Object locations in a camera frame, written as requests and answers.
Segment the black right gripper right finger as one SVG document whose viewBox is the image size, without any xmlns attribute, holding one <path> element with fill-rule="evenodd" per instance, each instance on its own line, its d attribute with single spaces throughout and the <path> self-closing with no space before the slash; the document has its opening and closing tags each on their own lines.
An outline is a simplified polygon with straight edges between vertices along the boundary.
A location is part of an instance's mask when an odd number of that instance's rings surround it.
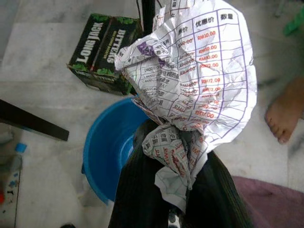
<svg viewBox="0 0 304 228">
<path fill-rule="evenodd" d="M 226 166 L 214 153 L 208 158 L 189 193 L 184 228 L 250 228 L 247 212 Z"/>
</svg>

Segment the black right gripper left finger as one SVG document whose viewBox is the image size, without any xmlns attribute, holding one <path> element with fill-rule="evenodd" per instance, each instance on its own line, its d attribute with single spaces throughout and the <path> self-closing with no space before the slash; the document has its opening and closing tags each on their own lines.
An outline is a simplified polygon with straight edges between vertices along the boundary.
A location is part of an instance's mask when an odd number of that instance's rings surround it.
<svg viewBox="0 0 304 228">
<path fill-rule="evenodd" d="M 156 172 L 163 165 L 143 153 L 142 142 L 157 124 L 142 123 L 133 138 L 133 152 L 123 166 L 116 190 L 109 227 L 166 228 L 170 204 L 162 199 L 154 184 Z"/>
</svg>

